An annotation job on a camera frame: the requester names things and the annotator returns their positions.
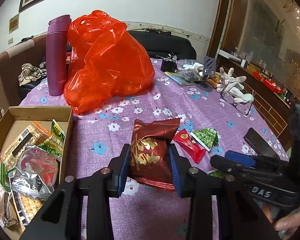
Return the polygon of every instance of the purple water bottle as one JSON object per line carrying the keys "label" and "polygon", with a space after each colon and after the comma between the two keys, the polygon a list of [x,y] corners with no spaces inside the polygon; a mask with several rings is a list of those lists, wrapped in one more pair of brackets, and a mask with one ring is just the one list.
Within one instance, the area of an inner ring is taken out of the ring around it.
{"label": "purple water bottle", "polygon": [[46,41],[48,89],[51,96],[60,96],[65,88],[67,34],[71,23],[69,14],[49,22]]}

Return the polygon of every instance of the red snack wrapper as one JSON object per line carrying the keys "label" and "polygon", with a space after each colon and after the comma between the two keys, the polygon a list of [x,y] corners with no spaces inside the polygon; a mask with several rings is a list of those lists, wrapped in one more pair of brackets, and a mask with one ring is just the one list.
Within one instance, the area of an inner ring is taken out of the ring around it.
{"label": "red snack wrapper", "polygon": [[199,163],[206,153],[206,149],[200,149],[199,145],[191,138],[185,129],[178,132],[173,140],[176,141],[194,160]]}
{"label": "red snack wrapper", "polygon": [[170,184],[168,188],[173,187],[167,145],[171,143],[179,125],[179,118],[152,123],[135,120],[130,148],[129,177],[151,187],[160,187],[160,183],[154,185],[157,182],[162,182],[163,185]]}

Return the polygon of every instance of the brown sofa armrest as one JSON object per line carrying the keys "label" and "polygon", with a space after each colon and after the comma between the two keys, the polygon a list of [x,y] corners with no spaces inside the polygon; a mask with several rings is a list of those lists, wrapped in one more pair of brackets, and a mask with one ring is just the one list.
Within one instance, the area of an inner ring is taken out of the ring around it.
{"label": "brown sofa armrest", "polygon": [[9,106],[18,106],[21,103],[18,94],[21,66],[25,63],[39,66],[45,52],[44,34],[0,53],[0,104],[5,111]]}

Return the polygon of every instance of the floral tablecloth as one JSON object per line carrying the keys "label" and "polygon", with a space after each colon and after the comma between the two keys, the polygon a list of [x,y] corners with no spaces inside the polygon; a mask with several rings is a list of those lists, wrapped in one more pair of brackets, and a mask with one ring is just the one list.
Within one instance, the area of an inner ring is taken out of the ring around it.
{"label": "floral tablecloth", "polygon": [[[212,127],[218,131],[219,145],[206,153],[199,164],[176,143],[179,154],[189,159],[192,166],[210,171],[210,157],[224,156],[228,150],[254,155],[243,136],[253,127],[277,152],[288,160],[279,140],[252,106],[249,116],[237,112],[220,98],[213,88],[180,87],[160,71],[161,60],[151,59],[156,75],[155,83],[146,93],[126,98],[114,97],[86,115],[77,115],[71,138],[67,174],[82,178],[92,175],[120,154],[124,143],[131,142],[133,123],[140,119],[150,123],[180,117],[179,129],[187,131]],[[21,106],[67,105],[63,96],[48,93],[47,80],[34,88]],[[213,236],[218,239],[216,198],[213,200]],[[82,209],[82,239],[86,238],[86,204]],[[114,239],[185,239],[190,199],[138,184],[133,179],[126,183],[119,199],[110,199]]]}

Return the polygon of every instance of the eyeglasses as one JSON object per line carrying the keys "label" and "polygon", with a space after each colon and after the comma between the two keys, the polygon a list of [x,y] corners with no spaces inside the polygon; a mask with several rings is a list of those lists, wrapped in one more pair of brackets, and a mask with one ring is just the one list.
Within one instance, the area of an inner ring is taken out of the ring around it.
{"label": "eyeglasses", "polygon": [[251,110],[252,103],[235,103],[234,98],[226,91],[226,87],[229,85],[229,83],[223,88],[223,90],[220,93],[221,98],[226,101],[227,103],[233,105],[239,113],[248,116]]}

